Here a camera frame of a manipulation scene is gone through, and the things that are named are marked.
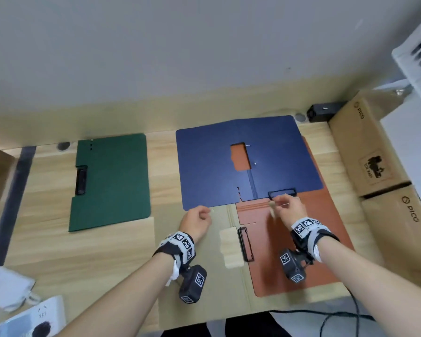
person's leg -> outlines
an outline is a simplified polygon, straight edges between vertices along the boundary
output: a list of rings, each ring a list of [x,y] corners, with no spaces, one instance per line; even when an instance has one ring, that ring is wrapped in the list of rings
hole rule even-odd
[[[245,333],[260,337],[292,337],[269,312],[226,319],[226,337],[243,337]]]
[[[162,333],[161,337],[211,337],[207,329],[206,323],[183,326],[176,329],[166,330]]]

wrist-mounted tracker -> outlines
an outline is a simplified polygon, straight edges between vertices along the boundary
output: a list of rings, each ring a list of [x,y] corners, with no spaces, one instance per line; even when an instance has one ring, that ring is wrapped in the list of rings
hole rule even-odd
[[[170,234],[161,241],[154,254],[159,252],[170,254],[174,259],[173,273],[166,286],[181,274],[184,280],[179,291],[180,299],[186,304],[196,303],[201,297],[207,272],[200,265],[190,266],[196,255],[192,237],[184,232]]]
[[[340,241],[320,221],[309,217],[303,217],[296,221],[292,225],[291,235],[296,251],[285,249],[281,253],[280,260],[286,277],[295,283],[299,283],[306,278],[305,268],[308,265],[313,265],[315,260],[321,262],[316,244],[323,236],[330,236]]]

wooden table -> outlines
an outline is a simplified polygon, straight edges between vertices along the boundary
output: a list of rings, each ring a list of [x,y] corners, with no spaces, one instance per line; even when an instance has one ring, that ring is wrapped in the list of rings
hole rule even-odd
[[[315,156],[356,251],[382,264],[359,200],[348,180],[327,123],[299,129]],[[152,205],[181,203],[175,132],[146,134]],[[6,151],[18,156],[20,149]],[[5,266],[35,278],[42,298],[62,295],[67,321],[148,260],[154,249],[152,217],[68,232],[70,202],[76,181],[76,143],[65,152],[56,145],[37,147]],[[301,302],[346,295],[343,287],[307,289]],[[159,329],[157,305],[143,331]]]

floor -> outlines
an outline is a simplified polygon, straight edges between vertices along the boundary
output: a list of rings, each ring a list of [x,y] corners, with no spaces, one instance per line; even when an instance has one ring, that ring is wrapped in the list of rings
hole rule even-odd
[[[360,304],[360,313],[368,314],[366,309]],[[306,309],[322,312],[348,311],[355,312],[354,303],[350,297],[334,300],[322,301],[319,303],[292,306],[290,310]],[[279,314],[273,313],[273,317],[284,329],[293,337],[318,337],[320,327],[325,316],[310,313]],[[207,327],[212,337],[225,336],[225,321],[214,320],[207,323]],[[159,337],[162,332],[147,333],[141,337]],[[356,319],[345,317],[332,317],[326,323],[322,336],[331,337],[354,337],[356,334]],[[360,337],[386,337],[384,331],[376,322],[366,319],[360,320]]]

clipboard clip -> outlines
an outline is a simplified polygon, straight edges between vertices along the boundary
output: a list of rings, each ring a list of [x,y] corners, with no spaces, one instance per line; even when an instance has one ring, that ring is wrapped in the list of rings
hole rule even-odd
[[[268,192],[268,198],[273,200],[273,197],[278,195],[288,194],[295,197],[298,193],[296,192],[296,188],[287,188],[287,189],[280,189]]]
[[[75,195],[84,195],[86,193],[87,165],[77,167]]]
[[[250,253],[251,253],[251,258],[248,259],[248,255],[247,255],[247,249],[245,246],[245,241],[243,239],[243,233],[242,231],[245,231],[245,234],[247,236],[247,240],[248,240],[248,245],[250,247]],[[237,235],[239,237],[239,242],[240,242],[240,247],[241,247],[241,254],[243,255],[243,260],[245,260],[246,262],[253,262],[254,261],[254,254],[253,254],[253,249],[251,248],[251,241],[250,241],[250,237],[248,236],[248,230],[245,226],[240,227],[237,230]]]

